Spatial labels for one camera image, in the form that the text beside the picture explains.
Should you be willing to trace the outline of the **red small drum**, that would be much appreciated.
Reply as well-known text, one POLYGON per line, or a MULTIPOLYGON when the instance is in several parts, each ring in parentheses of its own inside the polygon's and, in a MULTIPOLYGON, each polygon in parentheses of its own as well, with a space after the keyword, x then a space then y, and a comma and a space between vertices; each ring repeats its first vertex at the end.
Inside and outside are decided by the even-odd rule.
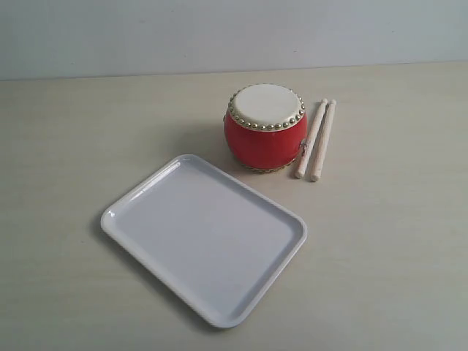
POLYGON ((290 88, 271 83, 253 84, 235 92, 223 123, 233 156, 242 165, 261 172, 292 163, 308 131, 302 98, 290 88))

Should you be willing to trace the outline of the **wooden drumstick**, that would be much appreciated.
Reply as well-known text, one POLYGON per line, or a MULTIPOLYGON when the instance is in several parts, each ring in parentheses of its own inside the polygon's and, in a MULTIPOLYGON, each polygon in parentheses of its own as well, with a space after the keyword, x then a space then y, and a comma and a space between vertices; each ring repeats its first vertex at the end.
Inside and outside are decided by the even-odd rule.
POLYGON ((314 118, 311 120, 311 126, 309 128, 309 133, 307 135, 307 139, 303 144, 303 150, 300 158, 300 162, 298 163, 298 167, 295 172, 296 178, 303 178, 306 173, 306 169, 308 167, 309 159, 312 155, 312 150, 314 148, 315 140, 317 139, 317 135, 322 123, 323 116, 325 115, 325 109, 328 104, 328 100, 326 98, 322 99, 319 107, 316 110, 314 118))
POLYGON ((333 118, 336 111, 336 100, 332 99, 325 109, 325 115, 322 118, 322 131, 318 140, 315 158, 311 168, 311 181, 317 182, 322 175, 322 169, 325 162, 325 155, 328 148, 328 143, 331 136, 333 118))

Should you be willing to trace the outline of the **white rectangular plastic tray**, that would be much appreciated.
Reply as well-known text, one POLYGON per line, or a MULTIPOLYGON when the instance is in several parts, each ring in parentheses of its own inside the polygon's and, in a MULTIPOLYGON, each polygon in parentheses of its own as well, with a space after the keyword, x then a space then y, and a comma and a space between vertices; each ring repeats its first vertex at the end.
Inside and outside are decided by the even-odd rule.
POLYGON ((302 218, 193 154, 115 201, 100 224, 216 328, 243 322, 307 237, 302 218))

